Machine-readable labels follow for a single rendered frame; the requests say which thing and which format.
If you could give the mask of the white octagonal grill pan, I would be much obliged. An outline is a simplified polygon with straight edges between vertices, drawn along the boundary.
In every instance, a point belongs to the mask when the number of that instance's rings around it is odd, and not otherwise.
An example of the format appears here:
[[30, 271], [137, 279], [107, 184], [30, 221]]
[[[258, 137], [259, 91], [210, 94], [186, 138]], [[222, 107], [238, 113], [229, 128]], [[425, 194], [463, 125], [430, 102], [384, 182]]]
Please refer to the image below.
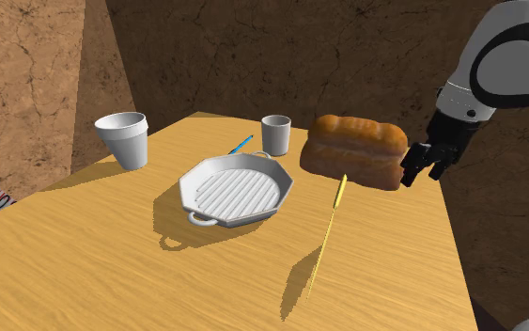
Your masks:
[[179, 178], [179, 192], [191, 224], [234, 228], [277, 213], [293, 183], [268, 153], [242, 152], [201, 161]]

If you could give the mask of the brown bread loaf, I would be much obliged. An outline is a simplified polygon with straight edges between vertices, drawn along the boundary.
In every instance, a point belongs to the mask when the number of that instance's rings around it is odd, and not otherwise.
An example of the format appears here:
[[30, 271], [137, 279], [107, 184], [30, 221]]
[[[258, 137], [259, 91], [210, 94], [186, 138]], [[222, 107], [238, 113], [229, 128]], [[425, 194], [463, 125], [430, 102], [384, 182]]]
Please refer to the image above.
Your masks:
[[407, 148], [407, 135], [394, 124], [324, 115], [308, 130], [300, 167], [327, 178], [347, 177], [365, 187], [396, 191]]

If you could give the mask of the thin yellow stick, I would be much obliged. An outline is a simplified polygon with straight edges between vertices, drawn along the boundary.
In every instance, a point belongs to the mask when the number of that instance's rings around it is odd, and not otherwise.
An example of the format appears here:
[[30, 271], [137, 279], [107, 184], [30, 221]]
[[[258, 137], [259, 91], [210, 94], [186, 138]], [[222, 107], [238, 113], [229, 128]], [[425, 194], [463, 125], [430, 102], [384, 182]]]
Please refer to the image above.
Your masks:
[[309, 283], [309, 287], [308, 287], [307, 295], [306, 295], [306, 299], [305, 299], [306, 301], [308, 301], [308, 299], [310, 297], [310, 293], [311, 293], [311, 291], [313, 289], [313, 286], [314, 286], [314, 283], [315, 283], [315, 279], [316, 279], [316, 276], [317, 276], [317, 273], [318, 273], [318, 270], [319, 270], [319, 265], [320, 265], [320, 262], [322, 260], [323, 253], [324, 253], [325, 247], [327, 245], [327, 242], [328, 242], [328, 239], [329, 239], [329, 236], [330, 236], [330, 233], [331, 233], [331, 228], [332, 228], [333, 221], [334, 221], [334, 218], [335, 218], [335, 212], [336, 212], [336, 210], [337, 210], [337, 208], [338, 208], [338, 206], [340, 204], [341, 198], [343, 197], [343, 193], [344, 193], [347, 181], [348, 181], [348, 177], [347, 177], [346, 174], [344, 174], [342, 176], [342, 179], [341, 179], [341, 181], [339, 183], [338, 189], [337, 189], [336, 194], [335, 194], [335, 200], [334, 200], [334, 203], [333, 203], [332, 214], [331, 214], [330, 220], [328, 222], [328, 226], [327, 226], [327, 229], [326, 229], [325, 234], [324, 234], [323, 242], [322, 242], [322, 245], [320, 247], [319, 255], [318, 255], [315, 267], [313, 269], [312, 275], [311, 275], [311, 279], [310, 279], [310, 283]]

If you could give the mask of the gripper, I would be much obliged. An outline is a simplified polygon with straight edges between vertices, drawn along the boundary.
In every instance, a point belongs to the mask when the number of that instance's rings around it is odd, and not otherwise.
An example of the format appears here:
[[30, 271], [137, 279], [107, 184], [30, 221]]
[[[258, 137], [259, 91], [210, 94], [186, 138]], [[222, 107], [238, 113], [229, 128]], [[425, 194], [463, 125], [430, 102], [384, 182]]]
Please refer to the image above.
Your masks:
[[433, 167], [428, 175], [438, 181], [455, 159], [462, 156], [479, 126], [479, 122], [452, 118], [437, 109], [427, 126], [427, 144], [413, 143], [402, 159], [400, 166], [403, 168], [403, 176], [400, 182], [411, 187], [416, 176], [432, 162]]

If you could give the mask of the white foam cup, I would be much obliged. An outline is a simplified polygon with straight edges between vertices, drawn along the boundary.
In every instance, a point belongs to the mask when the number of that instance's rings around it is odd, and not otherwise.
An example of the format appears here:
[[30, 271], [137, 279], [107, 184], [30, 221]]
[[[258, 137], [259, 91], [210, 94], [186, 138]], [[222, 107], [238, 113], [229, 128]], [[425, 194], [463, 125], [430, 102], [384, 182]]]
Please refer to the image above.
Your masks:
[[119, 164], [135, 170], [148, 162], [148, 122], [142, 113], [122, 112], [99, 118], [96, 132]]

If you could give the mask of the grey cup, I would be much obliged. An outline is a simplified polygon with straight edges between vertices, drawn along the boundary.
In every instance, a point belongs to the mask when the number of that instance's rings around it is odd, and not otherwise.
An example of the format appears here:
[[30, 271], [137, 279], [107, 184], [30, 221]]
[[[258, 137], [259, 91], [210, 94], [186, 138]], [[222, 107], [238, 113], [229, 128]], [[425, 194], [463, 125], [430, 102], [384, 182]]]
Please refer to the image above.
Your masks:
[[261, 120], [262, 150], [271, 156], [288, 152], [291, 119], [283, 115], [269, 115]]

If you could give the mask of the wooden table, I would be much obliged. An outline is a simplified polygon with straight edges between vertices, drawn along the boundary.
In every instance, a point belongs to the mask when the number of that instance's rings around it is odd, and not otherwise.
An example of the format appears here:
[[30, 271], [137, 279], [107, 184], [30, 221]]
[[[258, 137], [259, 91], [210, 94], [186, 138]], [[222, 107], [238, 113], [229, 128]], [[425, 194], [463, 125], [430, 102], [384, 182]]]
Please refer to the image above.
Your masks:
[[440, 185], [349, 183], [308, 301], [338, 183], [303, 171], [303, 129], [270, 219], [191, 225], [178, 180], [261, 147], [256, 121], [195, 113], [153, 134], [148, 164], [105, 158], [0, 212], [0, 331], [477, 331]]

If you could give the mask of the blue pen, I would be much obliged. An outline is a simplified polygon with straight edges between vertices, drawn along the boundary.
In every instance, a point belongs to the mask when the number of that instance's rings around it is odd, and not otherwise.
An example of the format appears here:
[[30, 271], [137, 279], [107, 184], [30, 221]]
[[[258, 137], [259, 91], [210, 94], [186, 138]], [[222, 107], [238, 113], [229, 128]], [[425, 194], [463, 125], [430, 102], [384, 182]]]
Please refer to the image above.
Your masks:
[[238, 152], [242, 147], [244, 147], [251, 139], [253, 138], [253, 135], [247, 136], [237, 147], [232, 149], [228, 154], [234, 154]]

